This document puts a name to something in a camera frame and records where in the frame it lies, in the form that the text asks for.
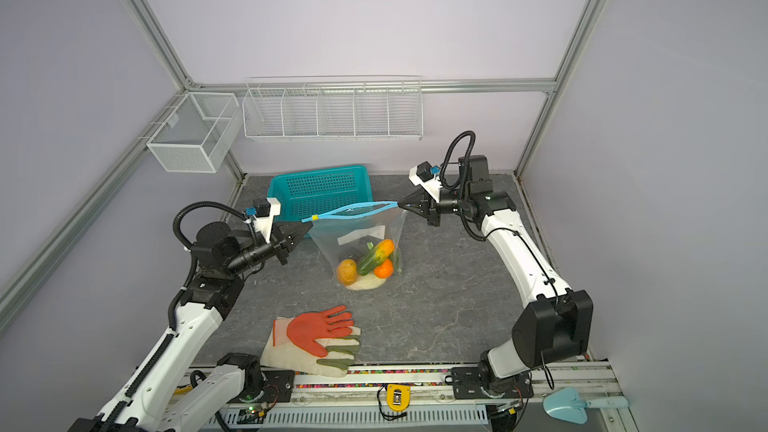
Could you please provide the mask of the clear zip top bag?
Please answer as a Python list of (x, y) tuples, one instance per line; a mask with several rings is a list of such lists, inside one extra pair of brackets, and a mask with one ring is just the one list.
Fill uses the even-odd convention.
[(340, 207), (306, 221), (313, 223), (309, 236), (329, 262), (335, 279), (340, 262), (353, 259), (357, 263), (380, 241), (393, 240), (396, 250), (388, 259), (392, 260), (395, 270), (388, 281), (403, 272), (400, 238), (405, 219), (406, 211), (396, 202), (376, 201)]

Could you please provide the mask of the orange toy fruit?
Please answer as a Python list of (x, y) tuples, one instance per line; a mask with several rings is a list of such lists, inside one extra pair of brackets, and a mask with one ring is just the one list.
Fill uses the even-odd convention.
[(336, 279), (343, 286), (351, 286), (358, 279), (357, 263), (353, 259), (345, 259), (336, 268)]

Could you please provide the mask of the yellow green toy corn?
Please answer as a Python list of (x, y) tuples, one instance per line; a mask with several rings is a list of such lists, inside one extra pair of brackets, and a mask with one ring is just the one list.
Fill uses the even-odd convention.
[(393, 240), (380, 241), (357, 262), (358, 274), (361, 276), (368, 275), (376, 267), (382, 265), (395, 250), (396, 246)]

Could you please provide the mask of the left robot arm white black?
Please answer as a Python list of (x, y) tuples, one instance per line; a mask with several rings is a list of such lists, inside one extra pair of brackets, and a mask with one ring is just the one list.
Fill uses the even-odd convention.
[(258, 358), (228, 353), (193, 389), (171, 401), (181, 379), (228, 317), (246, 278), (270, 259), (285, 264), (311, 230), (306, 221), (276, 222), (280, 203), (268, 198), (239, 211), (215, 201), (184, 207), (173, 232), (190, 256), (187, 277), (167, 309), (168, 327), (126, 384), (73, 431), (197, 431), (232, 400), (259, 401), (267, 387)]

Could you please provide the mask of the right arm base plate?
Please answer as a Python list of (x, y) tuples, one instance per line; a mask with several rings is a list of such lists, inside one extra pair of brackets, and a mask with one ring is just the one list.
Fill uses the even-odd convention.
[(534, 396), (529, 374), (499, 379), (479, 365), (453, 367), (446, 381), (459, 400), (528, 399)]

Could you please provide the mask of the teal plastic basket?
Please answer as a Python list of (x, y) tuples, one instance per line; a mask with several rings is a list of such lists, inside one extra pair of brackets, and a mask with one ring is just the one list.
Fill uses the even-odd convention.
[(267, 197), (280, 202), (280, 221), (293, 222), (371, 202), (373, 192), (367, 169), (351, 165), (277, 175), (269, 184)]

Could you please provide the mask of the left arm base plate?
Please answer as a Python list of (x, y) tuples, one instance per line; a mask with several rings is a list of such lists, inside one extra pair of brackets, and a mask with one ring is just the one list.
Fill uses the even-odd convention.
[(254, 373), (247, 373), (237, 400), (242, 403), (289, 402), (295, 377), (294, 371), (283, 369), (261, 371), (259, 377)]

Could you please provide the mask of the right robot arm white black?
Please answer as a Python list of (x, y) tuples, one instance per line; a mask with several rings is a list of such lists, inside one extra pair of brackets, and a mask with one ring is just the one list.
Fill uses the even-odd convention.
[(457, 216), (470, 238), (493, 246), (514, 281), (524, 309), (510, 339), (478, 363), (482, 390), (500, 396), (526, 373), (585, 353), (594, 305), (548, 262), (509, 194), (494, 188), (486, 157), (473, 152), (475, 141), (473, 131), (463, 131), (440, 164), (413, 167), (409, 179), (416, 189), (398, 205), (433, 227), (446, 214)]

